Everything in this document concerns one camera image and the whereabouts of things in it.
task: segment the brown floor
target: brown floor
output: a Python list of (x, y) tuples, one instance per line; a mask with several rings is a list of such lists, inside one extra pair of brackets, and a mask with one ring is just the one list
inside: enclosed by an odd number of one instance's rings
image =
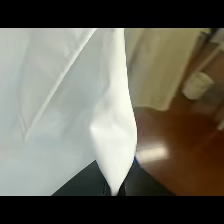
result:
[[(190, 63), (185, 78), (213, 48)], [(224, 132), (216, 130), (211, 108), (179, 90), (169, 111), (135, 109), (139, 162), (177, 195), (224, 195)]]

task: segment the beige curtain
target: beige curtain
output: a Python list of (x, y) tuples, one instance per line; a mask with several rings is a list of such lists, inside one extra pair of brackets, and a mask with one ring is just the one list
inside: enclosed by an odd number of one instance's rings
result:
[(167, 110), (202, 28), (126, 30), (133, 107)]

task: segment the white container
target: white container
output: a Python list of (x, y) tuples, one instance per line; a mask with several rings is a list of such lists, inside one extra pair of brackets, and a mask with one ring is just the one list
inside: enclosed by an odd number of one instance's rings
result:
[(182, 93), (191, 100), (200, 99), (214, 84), (214, 81), (205, 73), (193, 74), (185, 83)]

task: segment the black object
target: black object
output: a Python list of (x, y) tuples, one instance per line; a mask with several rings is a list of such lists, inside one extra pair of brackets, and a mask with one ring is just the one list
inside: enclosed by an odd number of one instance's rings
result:
[[(110, 188), (96, 161), (63, 185), (53, 196), (110, 196)], [(174, 196), (135, 162), (118, 196)]]

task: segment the reddish-brown floor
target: reddish-brown floor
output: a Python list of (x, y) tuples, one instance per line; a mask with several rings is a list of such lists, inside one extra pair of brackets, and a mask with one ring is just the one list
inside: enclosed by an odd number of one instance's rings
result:
[(224, 195), (224, 132), (216, 130), (214, 114), (203, 113), (206, 108), (180, 90), (166, 112), (135, 108), (140, 163), (177, 195)]

